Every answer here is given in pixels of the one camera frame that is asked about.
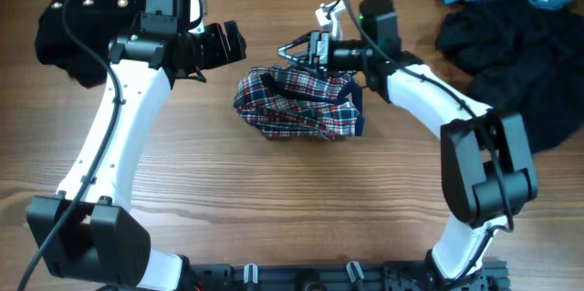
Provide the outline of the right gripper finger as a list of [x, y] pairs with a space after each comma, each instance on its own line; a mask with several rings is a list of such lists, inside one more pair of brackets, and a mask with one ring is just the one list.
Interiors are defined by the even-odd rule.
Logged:
[[288, 44], [283, 45], [277, 50], [277, 54], [280, 57], [288, 57], [287, 51], [291, 48], [298, 47], [299, 45], [307, 43], [311, 38], [311, 35], [302, 35]]
[[293, 55], [282, 53], [280, 57], [283, 58], [292, 68], [305, 70], [307, 72], [315, 71], [309, 59], [309, 54], [306, 51], [300, 51]]

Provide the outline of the red blue plaid garment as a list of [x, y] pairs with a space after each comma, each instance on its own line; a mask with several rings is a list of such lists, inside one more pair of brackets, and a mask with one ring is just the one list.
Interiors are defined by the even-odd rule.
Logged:
[[362, 87], [351, 74], [320, 79], [294, 68], [254, 67], [238, 83], [234, 108], [271, 140], [359, 137], [365, 124]]

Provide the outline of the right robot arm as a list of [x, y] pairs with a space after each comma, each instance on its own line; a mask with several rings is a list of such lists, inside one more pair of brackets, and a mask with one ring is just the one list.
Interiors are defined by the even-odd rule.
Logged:
[[360, 71], [386, 102], [410, 112], [441, 142], [443, 197], [450, 210], [442, 236], [414, 277], [430, 290], [498, 282], [482, 259], [499, 232], [537, 198], [538, 182], [521, 115], [470, 99], [402, 50], [392, 0], [321, 5], [320, 29], [283, 45], [278, 55], [319, 77]]

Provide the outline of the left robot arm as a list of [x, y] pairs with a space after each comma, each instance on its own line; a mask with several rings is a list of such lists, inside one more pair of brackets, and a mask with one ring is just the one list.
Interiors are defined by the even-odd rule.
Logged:
[[205, 0], [145, 0], [134, 25], [98, 57], [106, 87], [88, 137], [52, 196], [33, 198], [35, 263], [113, 290], [194, 290], [187, 257], [164, 252], [130, 213], [144, 142], [178, 79], [245, 58], [235, 21], [206, 25]]

